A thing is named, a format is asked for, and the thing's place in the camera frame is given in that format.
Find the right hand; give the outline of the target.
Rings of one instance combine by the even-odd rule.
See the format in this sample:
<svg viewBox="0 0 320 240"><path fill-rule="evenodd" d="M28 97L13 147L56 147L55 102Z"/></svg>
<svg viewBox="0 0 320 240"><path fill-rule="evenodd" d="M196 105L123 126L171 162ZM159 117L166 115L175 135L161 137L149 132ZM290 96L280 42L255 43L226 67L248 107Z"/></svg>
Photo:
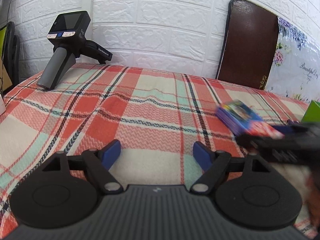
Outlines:
<svg viewBox="0 0 320 240"><path fill-rule="evenodd" d="M306 181L308 188L308 197L306 203L308 206L311 224L319 228L319 174L311 172Z"/></svg>

